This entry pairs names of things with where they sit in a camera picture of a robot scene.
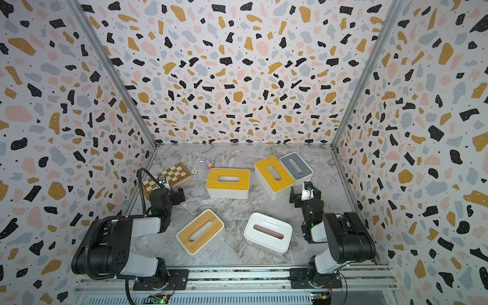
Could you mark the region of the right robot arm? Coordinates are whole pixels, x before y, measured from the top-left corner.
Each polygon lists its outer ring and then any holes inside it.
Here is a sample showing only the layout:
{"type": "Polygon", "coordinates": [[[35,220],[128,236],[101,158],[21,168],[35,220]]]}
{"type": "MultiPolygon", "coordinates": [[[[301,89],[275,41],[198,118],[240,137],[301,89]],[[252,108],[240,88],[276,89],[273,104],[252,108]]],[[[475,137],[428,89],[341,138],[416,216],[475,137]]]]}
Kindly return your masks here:
{"type": "Polygon", "coordinates": [[[302,211],[303,238],[310,244],[326,243],[328,246],[310,259],[306,269],[291,271],[293,288],[302,285],[333,287],[333,279],[340,279],[336,274],[341,268],[374,260],[376,246],[356,212],[325,213],[322,192],[310,181],[303,183],[299,193],[291,188],[289,202],[302,211]]]}

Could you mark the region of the wooden chess board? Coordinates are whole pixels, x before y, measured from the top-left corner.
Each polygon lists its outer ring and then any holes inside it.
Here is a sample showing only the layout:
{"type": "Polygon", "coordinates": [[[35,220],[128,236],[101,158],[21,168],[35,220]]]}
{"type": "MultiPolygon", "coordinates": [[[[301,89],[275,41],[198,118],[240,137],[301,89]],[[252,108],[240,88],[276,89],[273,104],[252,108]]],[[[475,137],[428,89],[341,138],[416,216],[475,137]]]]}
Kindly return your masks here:
{"type": "MultiPolygon", "coordinates": [[[[177,189],[192,179],[191,173],[182,163],[178,163],[156,175],[158,181],[161,181],[163,177],[166,178],[170,189],[177,189]]],[[[146,179],[142,185],[144,187],[143,193],[145,199],[149,199],[150,194],[158,188],[158,184],[150,178],[146,179]]]]}

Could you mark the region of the left green circuit board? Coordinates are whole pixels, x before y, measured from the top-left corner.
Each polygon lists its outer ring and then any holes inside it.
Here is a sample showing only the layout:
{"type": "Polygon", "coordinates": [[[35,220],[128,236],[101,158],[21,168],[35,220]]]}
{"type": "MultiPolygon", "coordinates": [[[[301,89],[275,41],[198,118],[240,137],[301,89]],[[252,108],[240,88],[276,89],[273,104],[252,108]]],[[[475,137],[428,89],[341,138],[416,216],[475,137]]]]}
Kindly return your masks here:
{"type": "Polygon", "coordinates": [[[170,296],[166,294],[150,295],[143,300],[143,304],[167,305],[170,302],[170,296]]]}

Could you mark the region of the aluminium corner post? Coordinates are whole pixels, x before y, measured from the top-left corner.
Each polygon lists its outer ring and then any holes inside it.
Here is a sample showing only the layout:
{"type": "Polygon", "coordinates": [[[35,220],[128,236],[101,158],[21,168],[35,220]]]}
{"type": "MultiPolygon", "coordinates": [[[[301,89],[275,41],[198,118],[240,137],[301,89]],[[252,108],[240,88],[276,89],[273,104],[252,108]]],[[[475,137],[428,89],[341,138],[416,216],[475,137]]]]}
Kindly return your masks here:
{"type": "Polygon", "coordinates": [[[90,43],[94,53],[99,58],[104,70],[107,72],[110,80],[112,81],[117,92],[122,96],[126,106],[131,111],[133,119],[138,124],[141,129],[141,134],[146,138],[152,150],[157,148],[156,141],[153,139],[151,132],[147,125],[144,123],[141,114],[139,113],[137,106],[134,104],[131,95],[129,94],[127,88],[121,81],[119,74],[115,70],[110,57],[105,52],[103,45],[98,38],[94,28],[89,22],[88,17],[85,15],[79,1],[65,1],[71,15],[74,17],[75,21],[80,26],[83,34],[90,43]]]}
{"type": "Polygon", "coordinates": [[[392,5],[386,15],[385,24],[382,26],[376,44],[372,49],[372,52],[366,62],[365,68],[359,78],[358,85],[352,95],[351,102],[349,103],[348,107],[344,111],[343,119],[339,124],[339,128],[335,134],[335,137],[331,143],[331,149],[334,151],[335,148],[339,146],[341,136],[345,132],[349,120],[353,117],[353,111],[355,110],[358,102],[365,90],[366,84],[369,80],[370,75],[373,73],[373,70],[376,67],[377,60],[381,55],[381,52],[384,50],[384,46],[388,37],[390,35],[391,29],[393,27],[394,21],[398,18],[402,7],[404,6],[404,0],[395,0],[392,2],[392,5]]]}

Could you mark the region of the green circuit board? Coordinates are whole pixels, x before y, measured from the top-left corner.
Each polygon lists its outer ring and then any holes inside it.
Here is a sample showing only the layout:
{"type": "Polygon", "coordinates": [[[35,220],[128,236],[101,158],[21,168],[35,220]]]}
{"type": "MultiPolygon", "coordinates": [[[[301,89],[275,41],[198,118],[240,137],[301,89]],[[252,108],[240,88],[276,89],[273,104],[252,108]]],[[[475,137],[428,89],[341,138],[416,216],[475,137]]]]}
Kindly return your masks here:
{"type": "Polygon", "coordinates": [[[143,304],[167,305],[170,302],[170,296],[166,294],[150,295],[143,300],[143,304]]]}
{"type": "Polygon", "coordinates": [[[331,305],[331,294],[330,292],[312,293],[311,302],[312,305],[331,305]]]}

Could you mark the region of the grey lid tissue box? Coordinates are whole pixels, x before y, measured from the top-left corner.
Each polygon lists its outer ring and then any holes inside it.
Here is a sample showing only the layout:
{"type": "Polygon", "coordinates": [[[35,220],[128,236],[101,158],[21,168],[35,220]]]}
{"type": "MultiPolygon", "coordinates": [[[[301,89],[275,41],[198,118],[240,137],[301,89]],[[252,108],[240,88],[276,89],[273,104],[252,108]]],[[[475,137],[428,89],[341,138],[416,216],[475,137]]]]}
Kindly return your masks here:
{"type": "Polygon", "coordinates": [[[313,170],[298,153],[292,152],[282,156],[279,161],[295,180],[294,186],[300,186],[306,181],[311,181],[313,170]]]}

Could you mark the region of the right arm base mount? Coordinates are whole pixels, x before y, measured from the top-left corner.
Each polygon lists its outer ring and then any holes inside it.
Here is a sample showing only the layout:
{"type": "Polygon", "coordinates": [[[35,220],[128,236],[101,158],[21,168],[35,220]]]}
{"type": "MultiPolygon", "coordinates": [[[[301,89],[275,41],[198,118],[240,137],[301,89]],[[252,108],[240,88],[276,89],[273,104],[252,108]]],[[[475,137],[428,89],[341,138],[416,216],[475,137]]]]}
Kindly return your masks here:
{"type": "Polygon", "coordinates": [[[341,277],[337,273],[320,274],[310,268],[291,268],[289,273],[292,289],[336,289],[343,287],[341,277]]]}

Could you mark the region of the white pink tissue box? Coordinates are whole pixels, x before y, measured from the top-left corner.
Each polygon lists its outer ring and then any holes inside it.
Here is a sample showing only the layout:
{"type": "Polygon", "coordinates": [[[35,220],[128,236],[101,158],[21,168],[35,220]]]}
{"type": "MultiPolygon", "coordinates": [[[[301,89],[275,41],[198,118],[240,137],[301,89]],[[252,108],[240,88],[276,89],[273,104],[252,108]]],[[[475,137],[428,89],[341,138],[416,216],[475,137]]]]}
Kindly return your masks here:
{"type": "Polygon", "coordinates": [[[292,226],[281,220],[253,213],[244,231],[245,240],[254,247],[276,255],[285,255],[293,234],[292,226]]]}

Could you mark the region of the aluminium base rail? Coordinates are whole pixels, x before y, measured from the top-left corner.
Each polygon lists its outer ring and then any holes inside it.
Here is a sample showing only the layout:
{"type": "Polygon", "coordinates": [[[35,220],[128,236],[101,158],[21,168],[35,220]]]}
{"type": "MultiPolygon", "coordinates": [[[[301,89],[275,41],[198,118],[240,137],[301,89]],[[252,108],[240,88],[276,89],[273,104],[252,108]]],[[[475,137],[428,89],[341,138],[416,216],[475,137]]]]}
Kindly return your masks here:
{"type": "Polygon", "coordinates": [[[304,265],[275,266],[193,266],[184,291],[129,291],[121,280],[82,279],[75,290],[75,304],[143,304],[150,295],[166,294],[169,304],[312,304],[312,293],[330,292],[331,304],[402,304],[390,268],[373,263],[354,263],[339,270],[343,284],[336,289],[292,289],[291,268],[304,265]]]}

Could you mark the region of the right green circuit board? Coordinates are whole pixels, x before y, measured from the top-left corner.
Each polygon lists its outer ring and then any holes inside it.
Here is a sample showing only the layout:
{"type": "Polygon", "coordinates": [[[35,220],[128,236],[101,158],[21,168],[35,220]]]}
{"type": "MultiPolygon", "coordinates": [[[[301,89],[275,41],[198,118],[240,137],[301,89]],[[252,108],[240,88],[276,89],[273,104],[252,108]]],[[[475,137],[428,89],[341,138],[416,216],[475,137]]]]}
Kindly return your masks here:
{"type": "Polygon", "coordinates": [[[312,305],[331,305],[331,294],[330,292],[312,293],[311,302],[312,305]]]}

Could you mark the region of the purple bunny toy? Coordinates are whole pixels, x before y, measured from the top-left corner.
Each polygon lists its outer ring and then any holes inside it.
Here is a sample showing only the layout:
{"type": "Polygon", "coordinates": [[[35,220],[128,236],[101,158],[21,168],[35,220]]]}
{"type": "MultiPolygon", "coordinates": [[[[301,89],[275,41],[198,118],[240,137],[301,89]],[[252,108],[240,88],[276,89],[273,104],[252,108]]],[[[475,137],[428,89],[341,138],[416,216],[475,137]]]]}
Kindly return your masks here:
{"type": "Polygon", "coordinates": [[[199,162],[207,166],[208,168],[213,168],[214,167],[214,161],[206,159],[205,157],[202,157],[199,159],[199,162]]]}

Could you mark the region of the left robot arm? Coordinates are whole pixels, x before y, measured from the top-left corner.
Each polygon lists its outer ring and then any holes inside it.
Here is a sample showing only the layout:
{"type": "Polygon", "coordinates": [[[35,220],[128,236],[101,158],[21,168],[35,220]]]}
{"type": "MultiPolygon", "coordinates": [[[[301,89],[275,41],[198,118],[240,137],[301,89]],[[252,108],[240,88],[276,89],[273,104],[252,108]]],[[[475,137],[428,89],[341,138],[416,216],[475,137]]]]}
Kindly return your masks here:
{"type": "Polygon", "coordinates": [[[145,214],[96,219],[72,259],[72,272],[92,280],[134,280],[139,290],[174,288],[163,258],[138,254],[133,248],[142,238],[164,233],[174,206],[185,200],[183,188],[158,188],[150,194],[151,206],[145,214]]]}

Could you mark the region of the right aluminium corner post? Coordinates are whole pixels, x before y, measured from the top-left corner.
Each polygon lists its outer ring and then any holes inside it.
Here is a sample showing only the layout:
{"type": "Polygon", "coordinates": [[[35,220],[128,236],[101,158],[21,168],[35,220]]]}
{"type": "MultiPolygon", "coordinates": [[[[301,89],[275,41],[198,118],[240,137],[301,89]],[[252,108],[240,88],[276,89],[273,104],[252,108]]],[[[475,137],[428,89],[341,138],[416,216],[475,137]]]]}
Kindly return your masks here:
{"type": "Polygon", "coordinates": [[[353,111],[355,110],[358,102],[365,90],[366,84],[369,80],[370,75],[373,73],[373,70],[376,67],[377,60],[381,55],[381,52],[384,50],[384,46],[388,37],[390,35],[391,29],[393,27],[394,21],[398,18],[402,7],[404,6],[404,0],[395,0],[392,2],[392,5],[386,15],[385,24],[382,26],[376,44],[372,49],[372,52],[366,62],[365,68],[359,78],[358,85],[352,95],[351,102],[349,103],[348,107],[344,111],[343,119],[339,124],[339,128],[335,134],[335,137],[331,143],[331,149],[334,151],[335,148],[339,146],[341,136],[345,132],[349,120],[353,117],[353,111]]]}

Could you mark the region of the left aluminium corner post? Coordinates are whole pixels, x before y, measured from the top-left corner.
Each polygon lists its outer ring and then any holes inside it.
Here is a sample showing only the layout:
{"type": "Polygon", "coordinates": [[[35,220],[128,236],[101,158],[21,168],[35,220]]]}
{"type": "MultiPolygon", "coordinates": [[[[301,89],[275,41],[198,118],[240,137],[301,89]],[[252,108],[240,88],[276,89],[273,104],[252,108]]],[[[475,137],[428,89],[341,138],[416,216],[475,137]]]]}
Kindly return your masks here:
{"type": "Polygon", "coordinates": [[[134,104],[131,95],[129,94],[127,88],[121,81],[119,74],[115,70],[110,57],[105,52],[103,45],[98,38],[94,28],[89,22],[88,17],[85,15],[79,1],[65,1],[71,15],[74,17],[75,21],[80,26],[83,34],[90,43],[94,53],[99,58],[104,70],[107,72],[110,80],[112,81],[117,92],[122,96],[126,106],[131,111],[133,119],[138,124],[141,129],[141,134],[146,138],[152,150],[157,148],[156,141],[153,139],[151,132],[147,125],[144,123],[141,114],[139,113],[137,106],[134,104]]]}

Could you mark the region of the yellow lid tissue box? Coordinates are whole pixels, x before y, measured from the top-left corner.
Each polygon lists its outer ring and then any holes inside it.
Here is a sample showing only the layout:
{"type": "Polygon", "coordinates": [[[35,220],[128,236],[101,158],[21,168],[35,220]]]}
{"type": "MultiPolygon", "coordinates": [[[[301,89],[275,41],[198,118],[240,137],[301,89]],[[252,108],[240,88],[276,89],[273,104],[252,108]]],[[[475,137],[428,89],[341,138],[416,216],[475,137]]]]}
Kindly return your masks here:
{"type": "Polygon", "coordinates": [[[211,169],[205,188],[211,198],[247,200],[250,189],[250,170],[211,169]]]}
{"type": "Polygon", "coordinates": [[[255,162],[254,168],[255,176],[273,201],[287,196],[295,183],[275,156],[255,162]]]}
{"type": "Polygon", "coordinates": [[[198,256],[215,243],[224,230],[223,221],[207,209],[178,232],[177,240],[190,256],[198,256]]]}

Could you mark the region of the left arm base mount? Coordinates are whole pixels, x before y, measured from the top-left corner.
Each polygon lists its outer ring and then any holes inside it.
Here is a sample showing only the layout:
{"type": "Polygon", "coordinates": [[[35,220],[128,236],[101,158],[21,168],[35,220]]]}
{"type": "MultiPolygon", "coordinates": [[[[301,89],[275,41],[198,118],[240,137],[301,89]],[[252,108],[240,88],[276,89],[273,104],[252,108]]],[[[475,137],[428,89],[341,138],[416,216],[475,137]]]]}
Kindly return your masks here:
{"type": "Polygon", "coordinates": [[[157,271],[156,275],[139,278],[133,285],[134,291],[171,292],[184,291],[189,278],[188,269],[165,269],[157,271]]]}

